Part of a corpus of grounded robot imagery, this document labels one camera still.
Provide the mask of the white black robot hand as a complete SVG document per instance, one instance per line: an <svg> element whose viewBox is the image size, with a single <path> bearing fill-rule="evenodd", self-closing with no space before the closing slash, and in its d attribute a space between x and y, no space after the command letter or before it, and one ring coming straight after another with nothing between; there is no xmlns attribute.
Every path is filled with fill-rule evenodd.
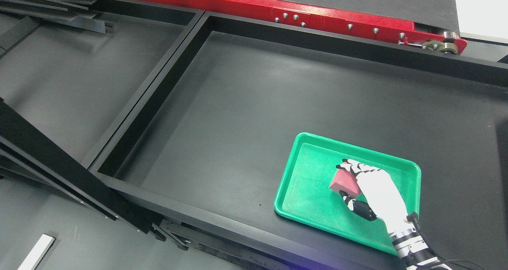
<svg viewBox="0 0 508 270"><path fill-rule="evenodd" d="M408 220L405 202L386 170L352 158L343 159L337 168L355 176L366 203L386 225L387 233L392 239L399 239L403 233L416 231L414 224Z"/></svg>

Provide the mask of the white black robot forearm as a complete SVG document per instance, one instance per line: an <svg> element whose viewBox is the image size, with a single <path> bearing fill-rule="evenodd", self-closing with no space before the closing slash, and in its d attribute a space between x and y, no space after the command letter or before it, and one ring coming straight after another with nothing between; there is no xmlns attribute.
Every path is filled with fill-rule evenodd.
<svg viewBox="0 0 508 270"><path fill-rule="evenodd" d="M437 257L416 228L390 234L392 245L407 270L451 270Z"/></svg>

